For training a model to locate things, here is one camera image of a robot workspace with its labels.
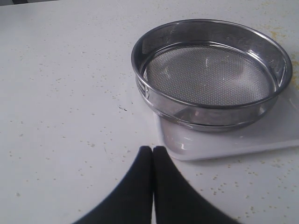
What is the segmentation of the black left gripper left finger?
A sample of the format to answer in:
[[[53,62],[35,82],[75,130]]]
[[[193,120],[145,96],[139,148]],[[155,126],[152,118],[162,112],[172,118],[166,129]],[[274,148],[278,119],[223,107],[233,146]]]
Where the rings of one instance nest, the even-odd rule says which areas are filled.
[[[153,204],[152,149],[141,146],[116,188],[77,224],[150,224]]]

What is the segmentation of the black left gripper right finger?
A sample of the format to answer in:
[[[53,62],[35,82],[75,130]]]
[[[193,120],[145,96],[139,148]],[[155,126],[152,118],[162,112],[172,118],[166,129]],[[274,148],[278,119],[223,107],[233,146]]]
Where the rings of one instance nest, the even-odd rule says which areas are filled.
[[[154,204],[158,224],[236,224],[181,175],[166,148],[153,149]]]

